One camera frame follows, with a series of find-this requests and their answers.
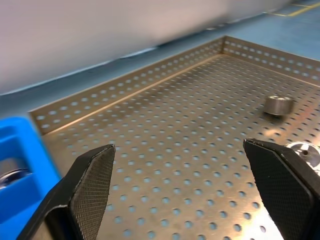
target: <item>metal cylinder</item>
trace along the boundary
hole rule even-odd
[[[305,141],[294,141],[286,145],[294,150],[310,168],[320,175],[320,148]]]
[[[20,158],[9,157],[0,160],[0,189],[25,177],[29,173],[25,161]]]
[[[290,114],[294,109],[295,100],[287,96],[272,95],[265,98],[263,111],[267,114],[282,116]]]

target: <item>blue floor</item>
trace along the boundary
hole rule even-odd
[[[318,1],[304,0],[296,2],[296,4],[312,5]],[[119,59],[107,65],[41,86],[0,96],[0,103],[6,103],[0,104],[0,118],[27,116],[27,112],[34,108],[150,65],[223,35],[320,60],[320,7],[294,17],[262,14],[228,24],[216,30],[205,30],[163,44],[156,50],[141,55]]]

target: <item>metal tray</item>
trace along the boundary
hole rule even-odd
[[[277,240],[242,141],[319,145],[319,77],[316,60],[226,36],[30,113],[62,175],[116,145],[99,240]],[[294,112],[264,114],[273,94]]]

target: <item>blue plastic bin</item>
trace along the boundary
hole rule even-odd
[[[61,177],[24,118],[0,120],[0,161],[6,158],[22,159],[31,172],[0,189],[0,240],[14,240]]]

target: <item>white wall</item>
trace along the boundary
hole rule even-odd
[[[289,0],[0,2],[0,94],[256,15]]]

